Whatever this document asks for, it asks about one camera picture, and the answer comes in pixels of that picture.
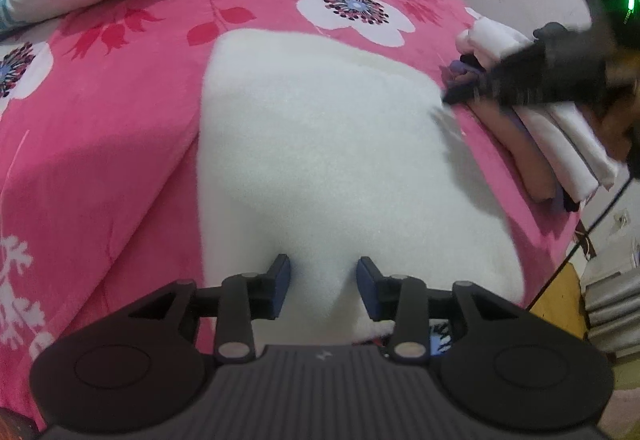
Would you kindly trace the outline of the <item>person's right hand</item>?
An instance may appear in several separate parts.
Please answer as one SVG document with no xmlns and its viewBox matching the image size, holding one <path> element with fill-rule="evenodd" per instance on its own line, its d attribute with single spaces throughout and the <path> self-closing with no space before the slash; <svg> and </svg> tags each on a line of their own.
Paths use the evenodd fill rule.
<svg viewBox="0 0 640 440">
<path fill-rule="evenodd" d="M 615 101 L 601 120 L 601 141 L 608 155 L 625 163 L 639 179 L 639 91 Z"/>
</svg>

